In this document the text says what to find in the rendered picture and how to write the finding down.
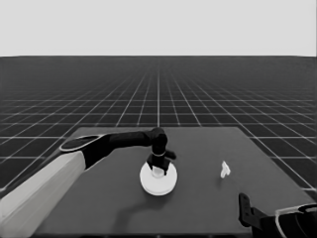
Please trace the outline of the large thick white disc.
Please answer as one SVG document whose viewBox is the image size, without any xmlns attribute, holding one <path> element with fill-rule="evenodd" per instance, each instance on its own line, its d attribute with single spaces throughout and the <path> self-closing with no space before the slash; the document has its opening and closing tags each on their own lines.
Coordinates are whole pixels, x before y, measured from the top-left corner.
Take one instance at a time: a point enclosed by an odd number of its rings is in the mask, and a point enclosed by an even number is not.
<svg viewBox="0 0 317 238">
<path fill-rule="evenodd" d="M 167 175 L 164 170 L 154 167 L 154 171 L 150 170 L 148 163 L 144 163 L 140 171 L 140 181 L 143 189 L 155 196 L 166 195 L 175 188 L 177 182 L 177 170 L 174 164 L 169 164 Z"/>
</svg>

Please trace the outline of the small white T-shaped piece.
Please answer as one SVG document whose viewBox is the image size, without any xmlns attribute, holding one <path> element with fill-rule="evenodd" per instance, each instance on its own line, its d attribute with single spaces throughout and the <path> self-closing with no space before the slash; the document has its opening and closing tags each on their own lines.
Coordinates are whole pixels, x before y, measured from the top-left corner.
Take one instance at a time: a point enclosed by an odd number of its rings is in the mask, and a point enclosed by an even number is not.
<svg viewBox="0 0 317 238">
<path fill-rule="evenodd" d="M 220 177 L 223 179 L 224 177 L 228 176 L 230 173 L 231 173 L 230 167 L 225 161 L 223 161 Z"/>
</svg>

